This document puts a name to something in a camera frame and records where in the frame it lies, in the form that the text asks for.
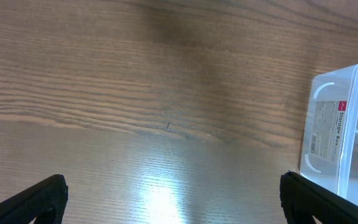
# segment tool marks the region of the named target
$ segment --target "wooden surface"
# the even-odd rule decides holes
[[[311,79],[358,1],[0,1],[0,201],[64,174],[64,223],[284,223]]]

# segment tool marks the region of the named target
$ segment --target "barcode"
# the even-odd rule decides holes
[[[317,136],[311,136],[310,153],[314,154],[314,150],[316,149],[316,140],[317,140]]]

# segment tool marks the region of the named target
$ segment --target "plastic container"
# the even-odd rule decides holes
[[[300,172],[358,205],[358,65],[313,79]]]

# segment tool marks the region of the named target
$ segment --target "sticker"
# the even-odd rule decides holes
[[[317,101],[309,153],[336,162],[342,145],[346,101]]]

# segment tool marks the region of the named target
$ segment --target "storage box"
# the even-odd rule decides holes
[[[313,79],[300,171],[358,205],[358,65]]]

